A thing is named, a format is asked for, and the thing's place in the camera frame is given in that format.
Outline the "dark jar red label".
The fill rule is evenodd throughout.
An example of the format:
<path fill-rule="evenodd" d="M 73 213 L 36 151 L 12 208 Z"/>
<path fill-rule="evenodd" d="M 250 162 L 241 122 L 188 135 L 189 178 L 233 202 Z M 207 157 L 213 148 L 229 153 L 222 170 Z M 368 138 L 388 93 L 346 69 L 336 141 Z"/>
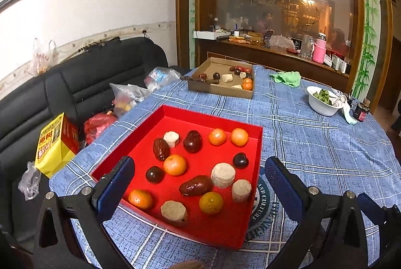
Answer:
<path fill-rule="evenodd" d="M 357 104 L 355 111 L 353 112 L 353 117 L 357 121 L 363 122 L 366 116 L 369 114 L 369 106 L 370 106 L 370 101 L 367 98 L 364 98 L 364 100 L 361 103 Z"/>

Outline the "red tray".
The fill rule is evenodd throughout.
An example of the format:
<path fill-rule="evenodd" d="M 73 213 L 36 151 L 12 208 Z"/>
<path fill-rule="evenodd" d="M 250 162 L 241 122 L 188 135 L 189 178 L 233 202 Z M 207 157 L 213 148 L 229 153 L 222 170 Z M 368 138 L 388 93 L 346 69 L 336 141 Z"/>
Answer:
<path fill-rule="evenodd" d="M 208 136 L 215 128 L 223 129 L 227 135 L 235 128 L 242 128 L 248 133 L 249 140 L 242 147 L 234 145 L 230 140 L 220 146 L 211 145 Z M 171 130 L 178 133 L 180 139 L 184 139 L 191 130 L 196 130 L 201 135 L 203 146 L 195 154 L 188 153 L 181 143 L 172 148 L 171 154 L 185 158 L 187 169 L 180 176 L 166 174 L 159 184 L 152 184 L 145 178 L 146 171 L 151 166 L 163 167 L 163 163 L 154 155 L 153 142 Z M 214 188 L 224 199 L 224 207 L 218 214 L 208 215 L 201 211 L 197 196 L 183 196 L 179 187 L 197 175 L 211 175 L 212 168 L 220 162 L 231 164 L 239 152 L 245 153 L 249 164 L 244 169 L 238 169 L 235 178 L 246 179 L 252 186 L 257 186 L 261 150 L 260 126 L 162 105 L 120 142 L 109 156 L 100 161 L 91 175 L 99 180 L 115 167 L 121 157 L 130 156 L 135 163 L 135 174 L 122 197 L 124 206 L 186 238 L 214 247 L 237 250 L 245 241 L 256 193 L 252 192 L 245 202 L 237 203 L 232 199 L 230 188 Z M 164 219 L 160 208 L 168 200 L 181 202 L 186 207 L 189 217 L 184 224 L 171 224 Z"/>

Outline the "beige round cake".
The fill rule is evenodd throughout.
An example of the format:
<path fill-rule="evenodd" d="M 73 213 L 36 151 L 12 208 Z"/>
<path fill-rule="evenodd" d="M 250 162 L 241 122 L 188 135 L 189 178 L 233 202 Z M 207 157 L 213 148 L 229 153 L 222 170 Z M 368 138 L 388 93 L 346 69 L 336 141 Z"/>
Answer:
<path fill-rule="evenodd" d="M 180 137 L 175 131 L 168 131 L 164 133 L 163 139 L 170 148 L 174 148 L 178 145 Z"/>
<path fill-rule="evenodd" d="M 245 202 L 251 194 L 251 183 L 246 179 L 239 179 L 232 184 L 232 200 L 237 203 Z"/>
<path fill-rule="evenodd" d="M 235 168 L 226 162 L 217 163 L 211 171 L 211 181 L 217 188 L 225 189 L 235 180 Z"/>

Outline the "orange tangerine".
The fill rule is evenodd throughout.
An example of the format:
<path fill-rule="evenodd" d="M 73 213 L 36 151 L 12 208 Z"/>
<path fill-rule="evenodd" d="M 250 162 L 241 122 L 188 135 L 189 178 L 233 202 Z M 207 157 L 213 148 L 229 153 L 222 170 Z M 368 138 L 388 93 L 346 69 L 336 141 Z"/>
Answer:
<path fill-rule="evenodd" d="M 168 175 L 179 176 L 186 171 L 187 162 L 183 156 L 172 154 L 164 161 L 163 167 Z"/>
<path fill-rule="evenodd" d="M 231 142 L 237 147 L 243 147 L 249 141 L 249 134 L 243 128 L 235 128 L 230 135 Z"/>
<path fill-rule="evenodd" d="M 211 145 L 219 146 L 226 142 L 226 133 L 221 128 L 212 130 L 209 134 L 209 142 Z"/>

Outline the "black sofa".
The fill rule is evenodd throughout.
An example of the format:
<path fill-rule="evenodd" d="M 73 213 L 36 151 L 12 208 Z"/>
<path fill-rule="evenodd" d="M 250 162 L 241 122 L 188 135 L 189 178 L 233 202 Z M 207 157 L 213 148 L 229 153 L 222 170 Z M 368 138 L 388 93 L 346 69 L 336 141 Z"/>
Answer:
<path fill-rule="evenodd" d="M 18 183 L 35 159 L 41 130 L 59 114 L 81 126 L 110 109 L 111 84 L 143 86 L 151 70 L 167 65 L 164 50 L 149 38 L 115 38 L 52 67 L 1 99 L 1 232 L 10 244 L 33 251 L 48 179 L 41 178 L 39 195 L 32 200 L 25 200 Z"/>

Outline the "pink bottle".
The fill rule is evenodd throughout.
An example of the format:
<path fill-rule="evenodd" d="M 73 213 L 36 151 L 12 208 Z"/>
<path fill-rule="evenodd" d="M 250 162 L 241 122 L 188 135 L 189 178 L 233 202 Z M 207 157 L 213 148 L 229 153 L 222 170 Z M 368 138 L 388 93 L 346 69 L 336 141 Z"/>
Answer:
<path fill-rule="evenodd" d="M 312 60 L 316 63 L 323 64 L 326 55 L 326 34 L 318 33 L 314 44 Z"/>

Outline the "blue plaid tablecloth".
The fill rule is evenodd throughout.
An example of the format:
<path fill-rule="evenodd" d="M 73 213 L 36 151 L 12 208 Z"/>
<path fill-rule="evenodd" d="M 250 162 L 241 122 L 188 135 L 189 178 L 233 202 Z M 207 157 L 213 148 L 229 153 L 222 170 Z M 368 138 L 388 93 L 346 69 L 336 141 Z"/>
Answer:
<path fill-rule="evenodd" d="M 292 88 L 276 83 L 269 70 L 254 67 L 251 99 L 191 92 L 184 81 L 154 91 L 94 143 L 83 149 L 49 182 L 56 194 L 71 195 L 91 186 L 102 161 L 161 105 L 170 105 L 261 126 L 262 159 L 277 156 L 306 185 L 327 194 L 366 193 L 378 205 L 400 204 L 400 164 L 380 124 L 368 116 L 350 125 L 343 114 L 314 112 L 308 103 L 309 81 Z M 256 223 L 247 242 L 235 252 L 208 247 L 180 237 L 118 207 L 105 226 L 127 260 L 136 268 L 169 268 L 199 260 L 207 268 L 265 268 L 294 229 L 267 182 L 256 197 Z"/>

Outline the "dark red date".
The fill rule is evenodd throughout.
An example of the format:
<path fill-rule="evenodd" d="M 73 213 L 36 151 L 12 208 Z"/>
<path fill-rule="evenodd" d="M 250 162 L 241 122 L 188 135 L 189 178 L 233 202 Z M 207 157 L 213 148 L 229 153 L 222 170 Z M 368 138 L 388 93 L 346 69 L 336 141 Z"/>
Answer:
<path fill-rule="evenodd" d="M 153 142 L 153 152 L 159 161 L 165 161 L 170 156 L 170 147 L 163 138 L 157 138 Z"/>

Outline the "green cloth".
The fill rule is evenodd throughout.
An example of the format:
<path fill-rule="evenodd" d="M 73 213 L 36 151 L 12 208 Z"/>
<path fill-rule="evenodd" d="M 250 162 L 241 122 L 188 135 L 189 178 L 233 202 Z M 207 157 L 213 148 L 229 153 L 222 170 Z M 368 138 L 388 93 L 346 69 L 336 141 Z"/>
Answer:
<path fill-rule="evenodd" d="M 301 83 L 301 75 L 298 71 L 279 71 L 271 73 L 270 77 L 275 83 L 285 84 L 292 88 L 297 88 Z"/>

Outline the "dark round plum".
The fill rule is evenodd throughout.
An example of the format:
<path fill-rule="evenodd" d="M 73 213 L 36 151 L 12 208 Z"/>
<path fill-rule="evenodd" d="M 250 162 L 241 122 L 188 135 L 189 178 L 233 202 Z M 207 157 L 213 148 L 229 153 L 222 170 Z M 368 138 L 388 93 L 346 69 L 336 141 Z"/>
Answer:
<path fill-rule="evenodd" d="M 249 160 L 245 153 L 239 152 L 233 157 L 232 164 L 235 168 L 244 169 L 249 165 Z"/>

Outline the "white green towel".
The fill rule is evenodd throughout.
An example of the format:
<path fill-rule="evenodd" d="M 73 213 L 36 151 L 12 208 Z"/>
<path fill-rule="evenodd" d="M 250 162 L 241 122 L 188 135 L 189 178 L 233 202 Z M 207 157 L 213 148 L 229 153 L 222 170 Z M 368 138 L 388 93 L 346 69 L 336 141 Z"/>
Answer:
<path fill-rule="evenodd" d="M 340 101 L 341 101 L 341 104 L 343 106 L 342 110 L 343 110 L 343 115 L 344 115 L 344 118 L 345 118 L 346 122 L 349 125 L 357 124 L 357 120 L 350 114 L 351 107 L 347 102 L 346 96 L 345 95 L 341 95 Z"/>

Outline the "white bowl with greens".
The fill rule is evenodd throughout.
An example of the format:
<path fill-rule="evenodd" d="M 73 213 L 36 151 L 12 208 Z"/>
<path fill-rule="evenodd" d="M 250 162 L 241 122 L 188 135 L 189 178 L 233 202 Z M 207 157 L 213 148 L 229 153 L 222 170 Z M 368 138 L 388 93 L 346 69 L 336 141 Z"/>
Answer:
<path fill-rule="evenodd" d="M 331 117 L 344 105 L 340 97 L 327 89 L 308 86 L 307 93 L 309 106 L 322 116 Z"/>

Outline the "wooden counter shelf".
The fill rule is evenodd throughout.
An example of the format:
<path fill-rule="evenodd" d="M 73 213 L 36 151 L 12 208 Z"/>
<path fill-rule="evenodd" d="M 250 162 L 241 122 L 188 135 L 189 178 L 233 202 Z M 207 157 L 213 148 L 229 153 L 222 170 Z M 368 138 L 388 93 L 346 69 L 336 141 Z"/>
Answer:
<path fill-rule="evenodd" d="M 229 40 L 205 40 L 199 37 L 200 34 L 200 31 L 193 33 L 196 41 L 197 65 L 209 57 L 225 58 L 262 65 L 274 70 L 298 71 L 306 79 L 326 84 L 346 93 L 351 89 L 352 83 L 348 74 L 289 53 L 282 48 L 267 48 L 261 43 L 240 44 Z"/>

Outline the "beige cake block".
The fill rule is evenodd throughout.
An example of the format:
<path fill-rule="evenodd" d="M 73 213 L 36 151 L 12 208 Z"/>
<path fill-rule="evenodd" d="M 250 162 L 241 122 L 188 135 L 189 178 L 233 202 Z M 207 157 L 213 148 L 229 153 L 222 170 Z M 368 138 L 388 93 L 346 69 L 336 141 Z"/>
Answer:
<path fill-rule="evenodd" d="M 174 223 L 185 223 L 188 219 L 186 207 L 174 200 L 167 200 L 160 208 L 161 215 L 167 221 Z"/>

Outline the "yellow carton box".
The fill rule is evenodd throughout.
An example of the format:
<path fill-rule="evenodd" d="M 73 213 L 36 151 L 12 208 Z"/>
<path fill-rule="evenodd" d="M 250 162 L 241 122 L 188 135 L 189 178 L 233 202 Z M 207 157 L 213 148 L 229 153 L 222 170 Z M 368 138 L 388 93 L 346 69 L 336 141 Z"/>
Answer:
<path fill-rule="evenodd" d="M 39 134 L 35 167 L 47 178 L 60 171 L 79 152 L 78 129 L 64 113 Z"/>

